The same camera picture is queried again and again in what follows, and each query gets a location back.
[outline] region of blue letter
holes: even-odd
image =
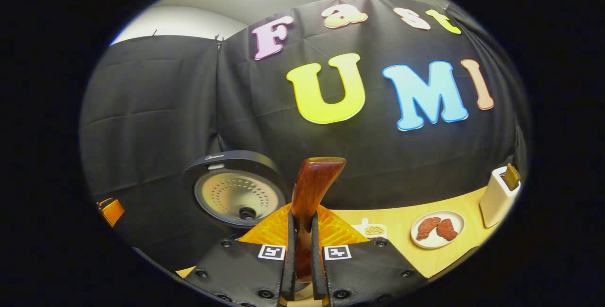
[[[399,130],[414,130],[424,125],[424,119],[416,112],[414,102],[432,124],[439,119],[441,100],[443,100],[441,119],[445,122],[467,119],[468,111],[462,105],[449,62],[431,62],[428,85],[406,65],[389,66],[382,70],[382,74],[393,81],[397,90],[401,108],[401,119],[397,122]]]

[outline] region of white wall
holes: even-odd
[[[132,20],[112,44],[141,36],[150,36],[156,29],[156,35],[187,35],[214,39],[219,34],[219,39],[223,36],[227,39],[246,27],[248,25],[244,23],[199,8],[151,7]]]

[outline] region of wooden table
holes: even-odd
[[[469,249],[480,246],[497,228],[484,226],[479,201],[487,187],[451,199],[427,204],[404,206],[402,208],[378,210],[331,210],[350,225],[361,224],[364,218],[368,223],[378,223],[387,227],[387,239],[397,247],[406,259],[425,277],[432,277],[458,260]],[[418,247],[410,236],[413,223],[424,214],[437,210],[451,210],[465,219],[464,232],[444,247],[424,249]],[[187,276],[195,267],[177,271],[181,277]],[[320,300],[313,297],[304,300],[289,301],[288,307],[320,307]]]

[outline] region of wooden handle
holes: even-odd
[[[311,220],[330,185],[340,175],[346,159],[316,157],[302,163],[292,193],[292,217],[298,232],[296,280],[311,281]]]

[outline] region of cooked meat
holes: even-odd
[[[458,236],[458,233],[454,231],[454,226],[452,225],[452,221],[450,219],[445,219],[437,225],[437,235],[445,238],[448,241],[451,241]]]
[[[418,226],[418,236],[416,237],[416,240],[424,240],[425,238],[428,238],[428,234],[433,230],[433,228],[437,227],[439,221],[441,221],[439,217],[430,217],[422,221],[422,223],[420,223]]]

